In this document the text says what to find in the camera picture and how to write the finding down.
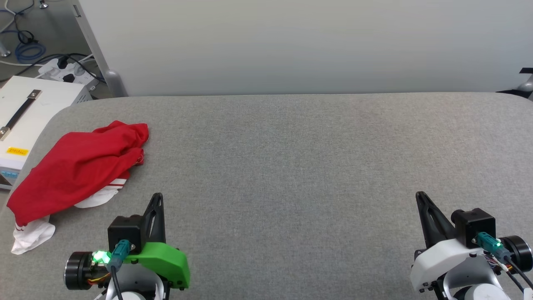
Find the yellow sticker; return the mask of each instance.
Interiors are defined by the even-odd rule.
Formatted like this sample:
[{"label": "yellow sticker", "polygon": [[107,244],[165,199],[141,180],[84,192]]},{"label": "yellow sticker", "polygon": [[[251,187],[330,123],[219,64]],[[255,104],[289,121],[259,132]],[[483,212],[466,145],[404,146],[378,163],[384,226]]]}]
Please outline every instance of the yellow sticker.
[{"label": "yellow sticker", "polygon": [[15,148],[15,147],[9,147],[9,148],[7,149],[7,152],[6,152],[6,153],[26,156],[26,155],[28,155],[28,152],[30,152],[30,150],[27,150],[27,149],[20,149],[20,148]]}]

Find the red garment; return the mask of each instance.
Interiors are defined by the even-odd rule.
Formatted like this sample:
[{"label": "red garment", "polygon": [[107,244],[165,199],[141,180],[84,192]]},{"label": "red garment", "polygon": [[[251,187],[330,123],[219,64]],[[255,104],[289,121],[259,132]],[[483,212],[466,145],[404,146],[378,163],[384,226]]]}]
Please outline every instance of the red garment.
[{"label": "red garment", "polygon": [[19,226],[67,209],[143,163],[148,125],[114,121],[64,135],[13,192],[7,207]]}]

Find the teal cable plug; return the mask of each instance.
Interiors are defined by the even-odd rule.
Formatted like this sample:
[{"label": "teal cable plug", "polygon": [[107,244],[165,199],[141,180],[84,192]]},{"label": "teal cable plug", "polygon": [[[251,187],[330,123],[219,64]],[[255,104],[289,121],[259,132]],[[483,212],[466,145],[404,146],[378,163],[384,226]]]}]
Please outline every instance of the teal cable plug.
[{"label": "teal cable plug", "polygon": [[118,272],[120,267],[122,266],[122,262],[126,259],[126,257],[130,254],[130,241],[128,240],[120,240],[113,250],[113,253],[111,253],[111,260],[108,262],[106,269],[109,273],[111,273],[111,267],[115,267],[115,270]]},{"label": "teal cable plug", "polygon": [[494,257],[502,264],[506,264],[506,256],[511,258],[511,252],[507,250],[500,241],[496,240],[486,232],[478,233],[478,245],[483,248],[483,250],[494,255]]}]

